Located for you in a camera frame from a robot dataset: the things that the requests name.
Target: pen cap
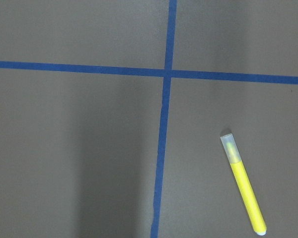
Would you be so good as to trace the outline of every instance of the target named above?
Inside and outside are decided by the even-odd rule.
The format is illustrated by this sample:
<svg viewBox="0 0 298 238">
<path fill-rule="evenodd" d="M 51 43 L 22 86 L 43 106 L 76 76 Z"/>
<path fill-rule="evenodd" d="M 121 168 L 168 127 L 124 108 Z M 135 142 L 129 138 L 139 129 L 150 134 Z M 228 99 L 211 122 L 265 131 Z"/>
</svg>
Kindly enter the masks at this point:
<svg viewBox="0 0 298 238">
<path fill-rule="evenodd" d="M 235 164 L 237 162 L 240 162 L 242 159 L 239 155 L 233 134 L 230 133 L 230 134 L 221 136 L 221 141 L 225 149 L 229 163 Z"/>
</svg>

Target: marker end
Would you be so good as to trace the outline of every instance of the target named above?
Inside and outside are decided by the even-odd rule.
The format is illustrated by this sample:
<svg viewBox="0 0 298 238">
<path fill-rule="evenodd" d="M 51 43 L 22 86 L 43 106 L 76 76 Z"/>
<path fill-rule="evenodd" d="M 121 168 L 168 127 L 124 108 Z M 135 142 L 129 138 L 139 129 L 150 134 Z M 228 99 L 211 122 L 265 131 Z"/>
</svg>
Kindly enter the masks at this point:
<svg viewBox="0 0 298 238">
<path fill-rule="evenodd" d="M 266 231 L 264 231 L 264 232 L 256 232 L 257 233 L 257 235 L 259 235 L 259 236 L 264 236 L 264 235 L 266 235 Z"/>
</svg>

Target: blue tape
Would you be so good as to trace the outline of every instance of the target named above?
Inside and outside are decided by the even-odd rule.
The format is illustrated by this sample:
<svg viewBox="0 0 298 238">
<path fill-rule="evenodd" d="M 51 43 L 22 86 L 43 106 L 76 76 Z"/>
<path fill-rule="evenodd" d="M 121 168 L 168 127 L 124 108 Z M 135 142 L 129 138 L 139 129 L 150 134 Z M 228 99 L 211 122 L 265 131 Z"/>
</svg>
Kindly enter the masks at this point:
<svg viewBox="0 0 298 238">
<path fill-rule="evenodd" d="M 0 61 L 0 68 L 164 77 L 164 69 Z"/>
<path fill-rule="evenodd" d="M 295 76 L 279 76 L 279 75 L 264 75 L 264 74 L 220 73 L 220 72 L 173 70 L 171 72 L 171 76 L 174 78 L 298 84 L 298 77 L 295 77 Z"/>
<path fill-rule="evenodd" d="M 167 39 L 166 39 L 166 47 L 165 47 L 165 61 L 164 61 L 164 69 L 165 69 L 166 75 L 163 78 L 162 107 L 161 107 L 161 115 L 160 115 L 159 140 L 158 140 L 158 155 L 157 155 L 157 165 L 156 165 L 156 171 L 155 171 L 154 196 L 153 196 L 153 221 L 151 225 L 150 238 L 157 238 L 158 232 L 159 232 L 164 156 L 165 156 L 165 145 L 166 145 L 166 138 L 167 138 L 169 102 L 170 102 L 176 9 L 177 9 L 177 1 L 169 0 L 168 30 L 167 30 Z"/>
</svg>

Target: gray surface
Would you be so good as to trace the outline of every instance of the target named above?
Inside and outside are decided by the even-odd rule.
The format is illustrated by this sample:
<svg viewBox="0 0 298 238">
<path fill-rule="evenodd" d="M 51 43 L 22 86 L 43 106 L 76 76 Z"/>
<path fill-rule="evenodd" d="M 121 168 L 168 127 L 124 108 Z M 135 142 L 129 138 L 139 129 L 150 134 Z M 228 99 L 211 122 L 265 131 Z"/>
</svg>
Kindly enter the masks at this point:
<svg viewBox="0 0 298 238">
<path fill-rule="evenodd" d="M 298 0 L 178 0 L 173 68 L 298 76 Z"/>
<path fill-rule="evenodd" d="M 298 86 L 173 79 L 160 238 L 251 238 L 220 141 L 231 129 L 267 224 L 298 238 Z"/>
<path fill-rule="evenodd" d="M 161 87 L 0 69 L 0 238 L 149 237 Z"/>
<path fill-rule="evenodd" d="M 164 68 L 167 11 L 167 0 L 0 0 L 0 60 Z"/>
</svg>

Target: yellow stick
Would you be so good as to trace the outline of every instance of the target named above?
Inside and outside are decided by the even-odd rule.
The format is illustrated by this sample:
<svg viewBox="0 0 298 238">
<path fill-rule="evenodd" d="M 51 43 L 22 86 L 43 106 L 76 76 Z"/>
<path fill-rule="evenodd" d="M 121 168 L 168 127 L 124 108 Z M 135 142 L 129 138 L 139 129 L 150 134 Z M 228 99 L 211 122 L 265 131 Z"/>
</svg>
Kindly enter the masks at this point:
<svg viewBox="0 0 298 238">
<path fill-rule="evenodd" d="M 244 164 L 240 158 L 233 135 L 228 134 L 222 136 L 221 140 L 253 229 L 258 235 L 263 236 L 266 234 L 267 227 L 248 179 Z"/>
</svg>

